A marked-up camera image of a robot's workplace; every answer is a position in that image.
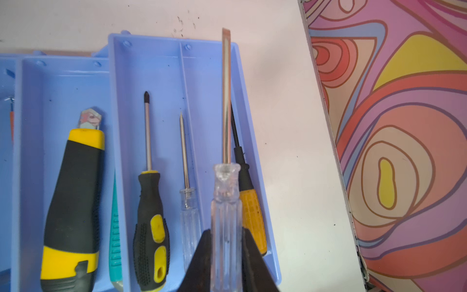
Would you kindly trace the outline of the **black yellow small screwdriver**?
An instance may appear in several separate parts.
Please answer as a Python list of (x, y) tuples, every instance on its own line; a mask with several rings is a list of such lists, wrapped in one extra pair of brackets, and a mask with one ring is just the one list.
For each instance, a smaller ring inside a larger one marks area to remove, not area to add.
[(147, 170), (138, 180), (141, 195), (137, 209), (137, 225), (133, 240), (133, 259), (137, 283), (143, 292), (160, 292), (170, 267), (169, 229), (159, 193), (161, 174), (152, 166), (150, 132), (150, 95), (144, 93), (145, 148)]

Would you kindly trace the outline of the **white blue plastic tool box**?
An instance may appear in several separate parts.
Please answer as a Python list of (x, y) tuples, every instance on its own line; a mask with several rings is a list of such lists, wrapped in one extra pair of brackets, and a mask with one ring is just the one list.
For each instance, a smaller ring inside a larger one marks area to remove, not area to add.
[[(153, 168), (170, 232), (164, 290), (184, 278), (181, 195), (184, 187), (179, 118), (186, 127), (190, 184), (201, 226), (210, 228), (213, 167), (221, 162), (222, 47), (220, 41), (112, 34), (92, 57), (1, 56), (1, 274), (4, 292), (41, 290), (46, 217), (66, 141), (83, 110), (102, 115), (105, 135), (99, 204), (100, 254), (94, 291), (113, 292), (109, 232), (116, 178), (125, 291), (137, 292), (133, 237), (145, 170), (144, 93), (151, 98)], [(10, 101), (14, 96), (14, 142)]]

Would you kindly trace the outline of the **clear handle screwdriver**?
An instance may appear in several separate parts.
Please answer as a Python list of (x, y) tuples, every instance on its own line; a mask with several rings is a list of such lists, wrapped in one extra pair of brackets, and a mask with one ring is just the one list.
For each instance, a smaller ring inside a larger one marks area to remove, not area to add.
[(215, 187), (211, 203), (212, 257), (210, 290), (242, 291), (242, 202), (238, 173), (231, 161), (231, 32), (222, 29), (222, 163), (214, 166)]

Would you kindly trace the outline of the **yellow black utility knife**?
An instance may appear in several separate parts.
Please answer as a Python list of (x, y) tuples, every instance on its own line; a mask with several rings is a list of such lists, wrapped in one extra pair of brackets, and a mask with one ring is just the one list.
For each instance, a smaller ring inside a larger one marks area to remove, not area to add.
[(41, 264), (44, 292), (90, 292), (99, 265), (99, 203), (105, 135), (102, 115), (81, 112), (70, 131), (46, 217)]

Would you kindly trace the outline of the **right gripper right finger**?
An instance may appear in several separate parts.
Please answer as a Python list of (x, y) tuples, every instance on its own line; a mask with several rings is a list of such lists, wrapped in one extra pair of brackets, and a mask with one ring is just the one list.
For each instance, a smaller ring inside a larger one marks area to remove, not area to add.
[(244, 292), (279, 292), (250, 230), (242, 229), (242, 284)]

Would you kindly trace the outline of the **small silver screwdriver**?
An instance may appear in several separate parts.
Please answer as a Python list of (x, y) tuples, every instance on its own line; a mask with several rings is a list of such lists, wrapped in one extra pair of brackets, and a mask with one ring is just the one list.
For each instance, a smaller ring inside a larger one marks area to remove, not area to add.
[(184, 174), (184, 188), (180, 190), (181, 231), (184, 269), (187, 271), (201, 238), (201, 219), (199, 214), (198, 194), (197, 191), (190, 186), (186, 132), (182, 113), (180, 114), (180, 134)]

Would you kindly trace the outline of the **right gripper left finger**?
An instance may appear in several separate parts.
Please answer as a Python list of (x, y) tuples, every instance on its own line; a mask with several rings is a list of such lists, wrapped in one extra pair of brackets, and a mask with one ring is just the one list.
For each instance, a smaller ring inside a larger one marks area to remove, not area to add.
[(210, 292), (212, 258), (211, 230), (205, 230), (199, 240), (186, 275), (177, 292)]

